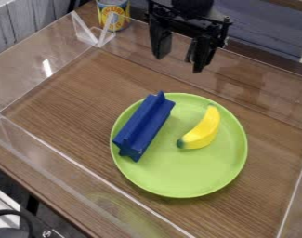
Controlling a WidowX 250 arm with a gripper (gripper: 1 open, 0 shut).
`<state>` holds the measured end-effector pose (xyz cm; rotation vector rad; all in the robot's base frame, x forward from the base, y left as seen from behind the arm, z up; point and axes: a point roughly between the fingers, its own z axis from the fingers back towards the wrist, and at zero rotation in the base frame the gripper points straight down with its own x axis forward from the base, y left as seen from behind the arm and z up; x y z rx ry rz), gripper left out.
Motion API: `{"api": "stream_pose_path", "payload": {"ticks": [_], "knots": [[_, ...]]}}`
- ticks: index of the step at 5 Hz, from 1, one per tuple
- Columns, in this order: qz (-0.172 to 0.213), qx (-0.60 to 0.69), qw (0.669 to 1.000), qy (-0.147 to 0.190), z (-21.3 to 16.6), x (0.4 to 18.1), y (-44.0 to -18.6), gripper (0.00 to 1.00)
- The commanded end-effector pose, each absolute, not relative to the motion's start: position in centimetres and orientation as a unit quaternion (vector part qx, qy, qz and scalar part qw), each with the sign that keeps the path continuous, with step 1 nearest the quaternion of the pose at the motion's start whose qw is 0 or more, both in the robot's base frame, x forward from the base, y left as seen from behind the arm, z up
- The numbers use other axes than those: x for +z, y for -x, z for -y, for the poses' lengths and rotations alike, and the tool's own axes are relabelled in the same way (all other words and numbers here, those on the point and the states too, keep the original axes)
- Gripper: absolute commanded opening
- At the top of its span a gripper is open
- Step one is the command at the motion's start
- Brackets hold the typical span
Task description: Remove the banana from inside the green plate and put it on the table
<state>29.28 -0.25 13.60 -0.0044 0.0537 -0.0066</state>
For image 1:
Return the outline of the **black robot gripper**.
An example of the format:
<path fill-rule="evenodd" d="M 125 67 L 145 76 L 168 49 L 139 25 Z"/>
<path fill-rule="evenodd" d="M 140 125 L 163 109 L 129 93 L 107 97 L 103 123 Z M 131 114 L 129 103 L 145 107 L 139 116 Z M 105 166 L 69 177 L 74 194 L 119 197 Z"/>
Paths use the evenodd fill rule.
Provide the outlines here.
<path fill-rule="evenodd" d="M 171 51 L 171 32 L 191 37 L 185 62 L 199 73 L 216 47 L 225 45 L 231 18 L 213 7 L 215 0 L 147 0 L 151 53 L 161 59 Z"/>

